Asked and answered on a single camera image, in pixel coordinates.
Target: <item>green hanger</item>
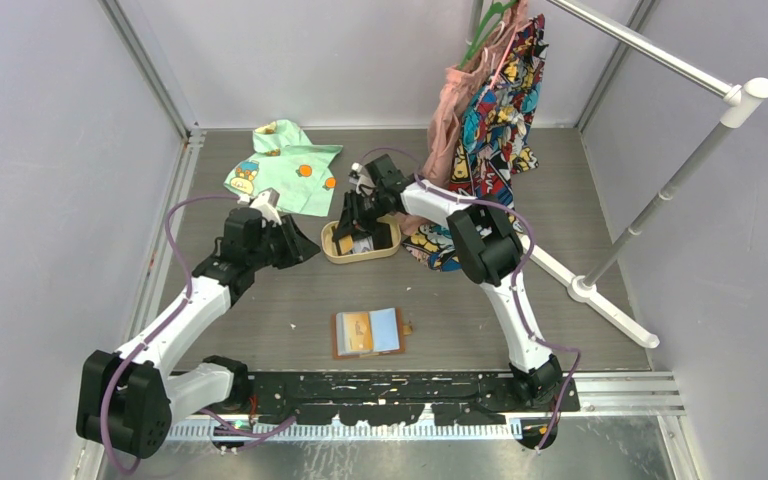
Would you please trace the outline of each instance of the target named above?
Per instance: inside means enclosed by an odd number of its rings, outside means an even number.
[[[487,13],[484,14],[484,18],[481,19],[481,23],[478,24],[478,29],[475,31],[475,36],[472,38],[472,43],[469,44],[469,48],[466,50],[466,54],[464,55],[463,60],[461,60],[461,64],[458,65],[459,69],[463,68],[463,66],[466,65],[466,62],[474,57],[478,50],[481,49],[482,45],[484,45],[484,42],[487,41],[487,37],[493,33],[493,28],[496,28],[496,25],[502,21],[502,14],[508,11],[509,8],[513,7],[516,2],[517,0],[511,0],[506,5],[493,2],[493,4],[490,5],[490,8],[487,9]],[[481,34],[484,33],[484,28],[487,26],[487,23],[490,22],[490,19],[495,15],[499,16],[499,20],[493,24],[493,28],[491,28],[487,34],[484,35],[484,38],[479,41],[478,39],[481,37]]]

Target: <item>cartoon print on cloth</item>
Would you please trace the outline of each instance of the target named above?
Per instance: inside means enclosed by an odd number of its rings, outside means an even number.
[[[333,187],[328,187],[333,178],[328,165],[343,147],[314,145],[289,120],[255,129],[252,140],[256,153],[228,174],[225,187],[249,195],[272,188],[279,194],[278,210],[327,216],[334,194]]]
[[[470,197],[494,194],[503,205],[513,208],[511,176],[537,168],[528,145],[528,133],[543,81],[546,45],[545,18],[538,15],[516,35],[496,85],[491,78],[479,89],[463,117],[463,131],[452,159],[449,191]],[[508,216],[514,228],[519,222]],[[402,244],[420,262],[433,270],[460,268],[454,255],[451,235],[439,225],[426,224]]]

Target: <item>orange label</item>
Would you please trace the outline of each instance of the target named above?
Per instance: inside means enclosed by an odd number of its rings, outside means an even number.
[[[372,329],[369,326],[368,313],[343,314],[343,328],[351,352],[366,352],[372,350]]]

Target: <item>beige tray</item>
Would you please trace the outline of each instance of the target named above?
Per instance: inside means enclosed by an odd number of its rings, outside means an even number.
[[[395,255],[399,250],[399,244],[402,242],[402,232],[399,230],[399,222],[392,215],[384,215],[378,219],[378,223],[390,225],[390,238],[393,246],[381,250],[373,250],[366,253],[353,253],[350,255],[337,255],[337,249],[332,241],[334,229],[337,228],[337,222],[330,222],[322,229],[322,252],[331,263],[342,265],[344,263],[360,262],[363,260],[375,260]]]

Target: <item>gray wall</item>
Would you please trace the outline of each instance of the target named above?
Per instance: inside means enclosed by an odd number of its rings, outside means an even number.
[[[733,83],[768,77],[768,2],[662,2],[644,32]],[[724,110],[635,54],[587,129],[616,235]],[[717,479],[768,478],[768,102],[622,258]]]
[[[426,126],[460,61],[472,0],[121,0],[167,84],[205,128]],[[638,0],[586,0],[625,22]],[[575,124],[614,43],[545,0],[535,125]]]
[[[0,1],[0,479],[74,469],[180,146],[98,2]]]

